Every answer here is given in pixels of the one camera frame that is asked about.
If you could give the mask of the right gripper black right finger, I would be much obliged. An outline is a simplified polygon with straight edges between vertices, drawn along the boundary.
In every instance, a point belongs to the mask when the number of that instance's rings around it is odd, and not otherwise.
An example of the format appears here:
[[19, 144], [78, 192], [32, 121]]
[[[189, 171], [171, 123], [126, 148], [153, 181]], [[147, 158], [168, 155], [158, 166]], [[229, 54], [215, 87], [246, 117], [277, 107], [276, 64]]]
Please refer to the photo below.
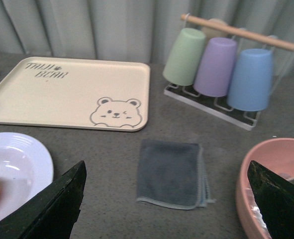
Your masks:
[[248, 180], [273, 239], [294, 239], [294, 184], [252, 160]]

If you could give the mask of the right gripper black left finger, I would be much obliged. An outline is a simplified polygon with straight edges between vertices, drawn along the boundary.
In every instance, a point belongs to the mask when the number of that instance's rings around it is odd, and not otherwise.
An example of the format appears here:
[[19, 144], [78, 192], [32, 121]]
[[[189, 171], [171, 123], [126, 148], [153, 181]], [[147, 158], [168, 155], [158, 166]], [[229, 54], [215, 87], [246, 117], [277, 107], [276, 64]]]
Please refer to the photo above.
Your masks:
[[0, 239], [68, 239], [78, 220], [87, 171], [78, 162], [0, 221]]

